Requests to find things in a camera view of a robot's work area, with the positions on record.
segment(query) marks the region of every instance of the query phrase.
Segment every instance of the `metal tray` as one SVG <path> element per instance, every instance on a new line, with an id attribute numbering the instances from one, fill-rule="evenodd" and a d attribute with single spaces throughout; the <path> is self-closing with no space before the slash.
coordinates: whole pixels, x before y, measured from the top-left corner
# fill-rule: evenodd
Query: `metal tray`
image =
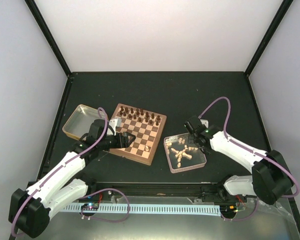
<path id="1" fill-rule="evenodd" d="M 104 113 L 100 111 L 101 118 L 104 119 Z M 79 105 L 72 115 L 66 121 L 62 131 L 70 138 L 79 140 L 80 137 L 89 132 L 90 125 L 94 120 L 100 119 L 98 110 L 89 106 Z"/>

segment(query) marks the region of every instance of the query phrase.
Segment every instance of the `wooden chessboard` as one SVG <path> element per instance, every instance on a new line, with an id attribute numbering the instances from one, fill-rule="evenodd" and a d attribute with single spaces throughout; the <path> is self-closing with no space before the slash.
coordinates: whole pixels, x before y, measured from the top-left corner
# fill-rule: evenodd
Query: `wooden chessboard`
<path id="1" fill-rule="evenodd" d="M 120 114 L 121 106 L 125 111 L 125 116 Z M 125 104 L 118 104 L 116 107 L 113 118 L 121 118 L 121 126 L 116 128 L 118 133 L 129 132 L 136 136 L 135 141 L 128 148 L 111 149 L 110 153 L 122 156 L 124 158 L 138 161 L 146 165 L 151 165 L 154 153 L 159 144 L 160 137 L 166 122 L 166 116 L 162 114 L 157 114 L 156 112 L 143 110 L 143 115 L 141 109 L 139 108 L 139 115 L 137 115 L 137 108 L 128 106 Z"/>

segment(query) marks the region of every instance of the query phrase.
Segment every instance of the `dark chessboard square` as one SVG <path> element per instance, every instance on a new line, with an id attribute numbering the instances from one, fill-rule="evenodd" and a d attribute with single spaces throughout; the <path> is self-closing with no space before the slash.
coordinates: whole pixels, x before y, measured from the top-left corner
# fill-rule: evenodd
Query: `dark chessboard square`
<path id="1" fill-rule="evenodd" d="M 132 147 L 131 147 L 131 146 L 130 146 L 130 147 L 127 147 L 127 148 L 125 149 L 125 151 L 128 152 L 128 153 L 131 152 L 131 150 L 132 150 Z"/>
<path id="2" fill-rule="evenodd" d="M 141 144 L 143 144 L 143 145 L 146 145 L 146 142 L 147 142 L 147 140 L 145 140 L 145 139 L 141 140 Z"/>
<path id="3" fill-rule="evenodd" d="M 133 147 L 134 147 L 135 149 L 139 148 L 139 146 L 140 146 L 140 144 L 137 143 L 137 142 L 135 142 L 135 143 L 133 144 Z"/>
<path id="4" fill-rule="evenodd" d="M 149 136 L 149 139 L 148 139 L 148 140 L 151 141 L 151 142 L 153 142 L 153 141 L 154 141 L 154 138 L 155 138 L 155 137 L 153 137 L 153 136 Z"/>
<path id="5" fill-rule="evenodd" d="M 142 156 L 142 154 L 143 154 L 143 151 L 142 151 L 142 150 L 140 150 L 140 149 L 138 149 L 138 151 L 136 151 L 136 154 L 137 154 L 137 155 L 139 155 L 139 156 Z"/>

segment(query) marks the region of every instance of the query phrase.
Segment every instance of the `cable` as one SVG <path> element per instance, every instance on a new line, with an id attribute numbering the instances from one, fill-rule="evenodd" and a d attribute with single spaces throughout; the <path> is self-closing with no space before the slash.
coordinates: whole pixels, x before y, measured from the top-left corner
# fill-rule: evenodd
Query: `cable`
<path id="1" fill-rule="evenodd" d="M 259 199 L 256 198 L 255 208 L 250 215 L 243 217 L 243 218 L 239 218 L 239 219 L 233 219 L 233 218 L 229 219 L 229 218 L 224 217 L 223 214 L 221 214 L 221 218 L 223 218 L 225 221 L 234 221 L 234 222 L 244 221 L 244 220 L 251 218 L 257 212 L 258 208 L 259 208 Z"/>
<path id="2" fill-rule="evenodd" d="M 223 131 L 224 131 L 224 136 L 227 138 L 228 141 L 230 141 L 231 143 L 235 144 L 236 146 L 239 146 L 243 149 L 245 149 L 246 151 L 250 152 L 250 153 L 253 153 L 254 155 L 256 156 L 259 156 L 259 157 L 262 157 L 264 158 L 265 160 L 269 161 L 271 164 L 277 166 L 280 170 L 282 170 L 282 172 L 284 172 L 291 180 L 292 182 L 295 184 L 295 187 L 296 187 L 296 192 L 292 195 L 283 195 L 282 197 L 283 198 L 293 198 L 293 197 L 296 197 L 299 193 L 300 193 L 300 185 L 298 183 L 298 181 L 295 179 L 295 177 L 293 177 L 293 175 L 287 171 L 284 167 L 282 167 L 280 164 L 278 164 L 276 161 L 270 159 L 269 157 L 265 156 L 265 155 L 262 155 L 258 152 L 255 152 L 253 151 L 252 149 L 244 146 L 244 145 L 241 145 L 240 143 L 234 141 L 233 139 L 231 139 L 227 132 L 226 132 L 226 127 L 227 127 L 227 124 L 228 124 L 228 121 L 229 121 L 229 117 L 230 117 L 230 113 L 231 113 L 231 103 L 230 103 L 230 100 L 225 97 L 225 96 L 222 96 L 222 97 L 219 97 L 218 99 L 215 99 L 200 115 L 199 115 L 199 119 L 201 119 L 201 117 L 216 103 L 218 102 L 219 100 L 226 100 L 228 102 L 228 113 L 226 115 L 226 118 L 225 118 L 225 122 L 224 122 L 224 127 L 223 127 Z"/>
<path id="3" fill-rule="evenodd" d="M 101 136 L 99 137 L 98 140 L 96 140 L 94 142 L 94 144 L 92 144 L 90 147 L 88 147 L 86 150 L 80 152 L 79 154 L 75 155 L 74 157 L 70 158 L 68 161 L 65 162 L 65 164 L 68 164 L 69 162 L 71 162 L 72 160 L 76 159 L 77 157 L 79 156 L 82 156 L 83 154 L 87 153 L 88 151 L 90 151 L 92 148 L 94 148 L 100 141 L 101 139 L 104 137 L 106 131 L 107 131 L 107 126 L 108 126 L 108 121 L 107 121 L 107 114 L 105 112 L 105 110 L 101 107 L 98 108 L 98 113 L 99 111 L 102 111 L 104 112 L 104 116 L 106 117 L 105 118 L 105 124 L 104 124 L 104 129 L 103 129 L 103 132 L 101 134 Z M 64 166 L 59 166 L 56 170 L 54 170 L 40 185 L 39 185 L 39 188 L 42 188 L 44 186 L 44 184 L 46 184 L 47 181 L 49 181 L 49 179 L 55 175 L 61 168 L 63 168 Z M 16 237 L 21 237 L 24 235 L 24 233 L 19 233 L 19 234 L 16 234 L 14 232 L 14 227 L 15 227 L 15 224 L 16 224 L 16 221 L 17 219 L 19 218 L 22 210 L 24 209 L 24 207 L 26 206 L 26 204 L 30 201 L 30 199 L 38 192 L 39 190 L 34 190 L 34 192 L 24 201 L 24 203 L 21 205 L 21 207 L 19 208 L 19 210 L 17 211 L 13 221 L 12 221 L 12 225 L 11 225 L 11 235 L 14 236 L 15 238 Z"/>
<path id="4" fill-rule="evenodd" d="M 110 223 L 120 223 L 120 222 L 123 222 L 124 220 L 126 220 L 128 218 L 128 216 L 129 216 L 129 213 L 130 213 L 130 202 L 129 202 L 128 198 L 126 197 L 126 195 L 123 192 L 121 192 L 120 190 L 118 190 L 118 189 L 115 189 L 115 188 L 114 189 L 113 188 L 102 189 L 102 190 L 96 191 L 94 193 L 91 193 L 91 194 L 89 194 L 87 196 L 84 196 L 82 198 L 80 197 L 79 199 L 84 199 L 84 198 L 87 198 L 89 196 L 91 197 L 91 196 L 94 196 L 94 195 L 99 194 L 99 193 L 104 192 L 104 191 L 115 191 L 115 192 L 120 193 L 125 198 L 126 203 L 128 204 L 128 208 L 127 208 L 127 213 L 124 216 L 124 218 L 119 219 L 119 220 L 108 220 L 108 219 L 104 219 L 104 218 L 100 218 L 100 217 L 98 217 L 98 218 L 97 217 L 93 217 L 93 216 L 87 217 L 87 216 L 83 215 L 83 209 L 81 210 L 81 216 L 83 218 L 90 218 L 90 219 L 99 220 L 99 221 L 103 221 L 103 222 L 106 221 L 107 223 L 109 223 L 109 222 Z"/>

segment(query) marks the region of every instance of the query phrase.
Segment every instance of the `gray wall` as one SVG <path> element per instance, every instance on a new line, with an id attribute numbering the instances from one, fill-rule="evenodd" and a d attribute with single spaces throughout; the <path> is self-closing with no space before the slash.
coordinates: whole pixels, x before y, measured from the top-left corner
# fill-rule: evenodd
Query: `gray wall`
<path id="1" fill-rule="evenodd" d="M 11 194 L 34 180 L 66 76 L 23 0 L 0 0 L 0 239 Z"/>
<path id="2" fill-rule="evenodd" d="M 251 81 L 271 146 L 300 182 L 300 0 L 287 12 Z M 296 201 L 300 210 L 300 195 Z"/>

